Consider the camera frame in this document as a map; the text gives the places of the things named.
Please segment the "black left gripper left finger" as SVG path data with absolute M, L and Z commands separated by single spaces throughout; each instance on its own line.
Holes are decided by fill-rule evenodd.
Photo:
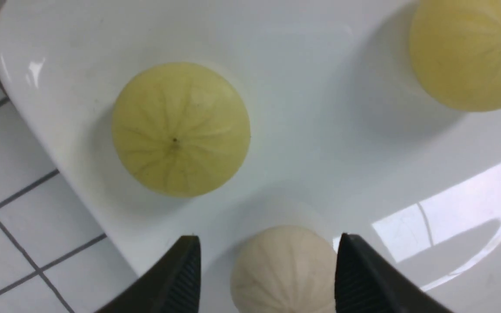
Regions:
M 197 313 L 201 291 L 201 245 L 180 236 L 151 269 L 98 313 Z

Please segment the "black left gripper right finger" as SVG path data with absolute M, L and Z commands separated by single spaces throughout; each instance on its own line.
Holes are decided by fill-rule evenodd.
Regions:
M 334 282 L 337 313 L 449 313 L 357 234 L 340 238 Z

